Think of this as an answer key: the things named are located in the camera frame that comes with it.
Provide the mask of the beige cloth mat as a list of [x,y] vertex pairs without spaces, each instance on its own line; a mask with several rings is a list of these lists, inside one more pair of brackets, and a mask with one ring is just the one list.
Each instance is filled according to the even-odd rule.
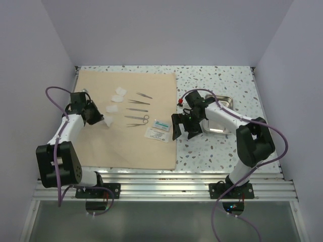
[[[116,89],[127,90],[123,102],[112,102]],[[171,124],[171,115],[176,113],[177,86],[175,74],[107,73],[81,70],[75,90],[86,89],[99,111],[112,116],[108,127],[104,121],[86,125],[73,143],[82,166],[105,168],[139,168],[172,170],[176,166],[176,142],[164,143],[146,138],[147,128],[154,120]],[[136,94],[140,92],[153,99]],[[129,99],[150,103],[129,103]],[[106,106],[117,105],[118,112],[107,113]],[[145,109],[148,112],[127,110]],[[141,120],[125,116],[149,115],[144,126],[126,127],[126,124],[143,124]]]

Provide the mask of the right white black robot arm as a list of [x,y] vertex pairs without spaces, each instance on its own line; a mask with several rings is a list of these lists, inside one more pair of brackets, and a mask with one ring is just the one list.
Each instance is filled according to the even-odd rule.
[[215,95],[203,98],[198,90],[185,93],[179,99],[178,106],[182,106],[183,101],[187,102],[189,110],[172,114],[172,139],[181,136],[180,126],[188,133],[188,139],[200,135],[200,124],[203,120],[221,124],[234,134],[238,163],[224,181],[211,185],[210,190],[231,198],[238,197],[248,186],[251,174],[262,161],[275,152],[276,148],[266,121],[261,117],[250,119],[231,111],[222,105]]

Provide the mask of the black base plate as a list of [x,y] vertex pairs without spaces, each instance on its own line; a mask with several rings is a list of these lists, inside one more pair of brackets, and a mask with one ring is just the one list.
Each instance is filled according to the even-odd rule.
[[77,199],[119,199],[121,193],[120,183],[104,183],[101,187],[76,187]]
[[217,183],[208,184],[209,196],[211,199],[254,199],[253,186],[246,183],[230,189],[232,185],[219,181]]

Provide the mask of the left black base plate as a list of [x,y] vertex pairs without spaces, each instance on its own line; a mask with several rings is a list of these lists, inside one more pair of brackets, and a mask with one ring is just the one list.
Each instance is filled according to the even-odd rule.
[[77,199],[119,199],[121,193],[120,183],[104,183],[101,187],[76,187]]

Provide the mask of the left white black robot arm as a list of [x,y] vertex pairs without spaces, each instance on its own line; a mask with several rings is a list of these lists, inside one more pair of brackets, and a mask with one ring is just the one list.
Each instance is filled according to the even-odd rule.
[[40,179],[45,188],[78,185],[87,187],[87,192],[94,198],[104,194],[102,178],[98,172],[82,168],[73,145],[86,125],[101,121],[103,115],[87,92],[70,94],[70,103],[63,109],[57,132],[47,144],[36,148]]

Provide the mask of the short steel tweezers top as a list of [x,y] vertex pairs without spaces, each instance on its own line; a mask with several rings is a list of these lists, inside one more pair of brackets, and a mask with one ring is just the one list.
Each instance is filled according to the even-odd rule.
[[140,92],[136,92],[136,94],[140,95],[140,96],[143,96],[145,98],[149,98],[149,99],[153,99],[152,97],[146,95],[146,94],[143,94],[143,93],[140,93]]

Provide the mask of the white gauze pad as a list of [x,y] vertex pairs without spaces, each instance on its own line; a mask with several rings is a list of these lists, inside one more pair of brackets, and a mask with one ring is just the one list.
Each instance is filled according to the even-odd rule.
[[111,97],[111,101],[112,102],[119,103],[119,102],[123,102],[124,101],[124,98],[123,98],[123,96],[120,96],[120,95],[113,95]]
[[104,123],[110,127],[114,121],[114,118],[112,116],[104,116]]
[[127,90],[125,90],[125,89],[123,89],[121,87],[118,87],[116,89],[116,94],[119,95],[119,96],[124,97],[127,94]]
[[107,113],[116,113],[116,112],[118,112],[118,106],[117,105],[106,106],[106,112]]

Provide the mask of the steel surgical scissors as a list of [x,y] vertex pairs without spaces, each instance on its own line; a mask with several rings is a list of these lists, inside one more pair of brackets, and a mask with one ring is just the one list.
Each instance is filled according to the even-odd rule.
[[141,120],[144,124],[147,124],[149,122],[149,115],[145,115],[143,117],[126,115],[125,117],[131,118],[131,119],[136,119],[136,120]]

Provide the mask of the white printed sachet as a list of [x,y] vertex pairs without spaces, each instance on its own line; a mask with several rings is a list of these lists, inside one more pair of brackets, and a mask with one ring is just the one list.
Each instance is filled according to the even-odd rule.
[[154,128],[147,128],[144,136],[164,143],[169,142],[169,133]]

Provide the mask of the stainless steel tray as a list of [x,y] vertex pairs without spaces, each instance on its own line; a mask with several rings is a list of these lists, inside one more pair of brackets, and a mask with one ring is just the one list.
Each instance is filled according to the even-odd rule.
[[[225,95],[216,95],[219,103],[224,107],[233,110],[234,109],[234,100],[230,96]],[[211,118],[204,119],[202,122],[202,129],[205,133],[217,133],[217,134],[230,134],[230,130],[224,125],[222,118]]]

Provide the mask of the aluminium rail frame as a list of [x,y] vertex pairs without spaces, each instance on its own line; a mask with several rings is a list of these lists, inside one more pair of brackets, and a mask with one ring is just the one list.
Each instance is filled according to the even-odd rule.
[[292,181],[279,163],[253,174],[255,198],[240,218],[223,212],[208,185],[223,180],[236,162],[233,138],[205,134],[177,141],[174,170],[100,168],[104,181],[121,185],[110,212],[90,217],[69,190],[61,207],[56,191],[37,184],[22,241],[309,241]]

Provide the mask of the white gauze pad top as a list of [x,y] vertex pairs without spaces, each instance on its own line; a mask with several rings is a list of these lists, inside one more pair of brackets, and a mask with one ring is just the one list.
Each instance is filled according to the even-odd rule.
[[127,94],[127,90],[125,90],[125,89],[123,89],[121,87],[118,87],[116,89],[116,94],[119,95],[119,96],[124,97]]

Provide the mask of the green white sachet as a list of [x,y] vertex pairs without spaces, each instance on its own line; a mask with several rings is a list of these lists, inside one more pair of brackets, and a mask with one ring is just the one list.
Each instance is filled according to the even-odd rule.
[[169,132],[170,131],[171,126],[172,125],[169,124],[169,123],[162,122],[162,121],[156,120],[156,119],[154,120],[153,125],[152,125],[153,128],[156,128],[156,129],[159,129],[159,130],[163,130],[163,131],[166,131],[166,132]]

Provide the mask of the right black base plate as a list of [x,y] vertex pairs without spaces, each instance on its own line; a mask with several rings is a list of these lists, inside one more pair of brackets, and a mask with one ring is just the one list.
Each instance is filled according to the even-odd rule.
[[217,183],[208,184],[209,196],[211,199],[254,199],[253,186],[246,183],[230,189],[232,185],[219,181]]

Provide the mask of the steel tweezers bottom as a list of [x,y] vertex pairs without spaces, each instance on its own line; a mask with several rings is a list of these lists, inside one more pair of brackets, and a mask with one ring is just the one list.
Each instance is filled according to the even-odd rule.
[[144,126],[146,124],[126,124],[126,127],[139,127],[139,126]]

